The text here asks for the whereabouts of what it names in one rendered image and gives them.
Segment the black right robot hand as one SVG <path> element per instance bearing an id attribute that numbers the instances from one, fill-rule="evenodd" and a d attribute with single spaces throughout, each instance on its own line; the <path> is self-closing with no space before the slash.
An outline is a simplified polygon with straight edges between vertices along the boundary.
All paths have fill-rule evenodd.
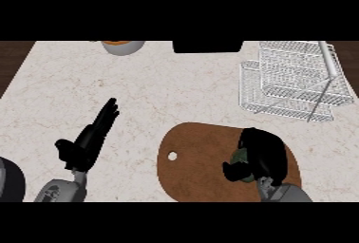
<path id="1" fill-rule="evenodd" d="M 272 185 L 279 186 L 288 175 L 288 157 L 285 144 L 272 133 L 254 127 L 245 128 L 239 135 L 238 150 L 245 151 L 247 160 L 233 164 L 223 162 L 224 178 L 239 181 L 272 178 Z"/>

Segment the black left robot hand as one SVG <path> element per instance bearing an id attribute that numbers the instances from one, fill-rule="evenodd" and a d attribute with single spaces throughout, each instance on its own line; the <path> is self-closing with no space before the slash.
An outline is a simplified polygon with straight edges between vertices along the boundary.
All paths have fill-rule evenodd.
<path id="1" fill-rule="evenodd" d="M 117 99 L 111 98 L 100 108 L 96 119 L 88 124 L 75 141 L 59 139 L 54 146 L 59 151 L 59 160 L 71 171 L 87 173 L 96 164 L 103 141 L 119 115 Z"/>

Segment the green squash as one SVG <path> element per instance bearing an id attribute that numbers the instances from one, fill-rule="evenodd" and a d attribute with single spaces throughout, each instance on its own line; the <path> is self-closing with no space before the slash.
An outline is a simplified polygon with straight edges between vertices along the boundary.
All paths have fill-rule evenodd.
<path id="1" fill-rule="evenodd" d="M 245 183 L 252 182 L 254 174 L 252 174 L 252 169 L 247 158 L 245 148 L 235 150 L 230 158 L 230 166 L 232 166 L 232 173 L 235 175 L 235 179 L 241 180 Z"/>

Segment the brown wooden cutting board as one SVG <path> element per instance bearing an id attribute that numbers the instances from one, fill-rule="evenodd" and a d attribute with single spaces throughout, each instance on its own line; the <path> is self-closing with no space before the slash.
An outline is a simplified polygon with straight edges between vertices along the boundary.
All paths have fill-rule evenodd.
<path id="1" fill-rule="evenodd" d="M 260 202 L 257 181 L 224 178 L 223 162 L 230 163 L 245 128 L 184 122 L 167 133 L 156 157 L 156 173 L 167 195 L 179 202 Z M 300 171 L 285 146 L 288 175 L 282 181 L 301 188 Z"/>

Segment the grey bowl with orange content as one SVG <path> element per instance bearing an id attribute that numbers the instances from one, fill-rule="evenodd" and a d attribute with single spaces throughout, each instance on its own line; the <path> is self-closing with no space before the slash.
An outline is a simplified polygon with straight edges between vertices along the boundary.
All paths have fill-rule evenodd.
<path id="1" fill-rule="evenodd" d="M 109 54 L 117 56 L 125 56 L 133 54 L 143 47 L 145 41 L 130 41 L 121 44 L 105 41 L 102 41 L 100 43 Z"/>

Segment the black appliance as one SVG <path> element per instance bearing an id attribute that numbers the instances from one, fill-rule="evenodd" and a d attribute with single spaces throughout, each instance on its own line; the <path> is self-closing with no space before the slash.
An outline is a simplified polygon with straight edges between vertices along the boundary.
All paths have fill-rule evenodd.
<path id="1" fill-rule="evenodd" d="M 242 41 L 174 41 L 173 49 L 176 53 L 224 53 L 239 52 Z"/>

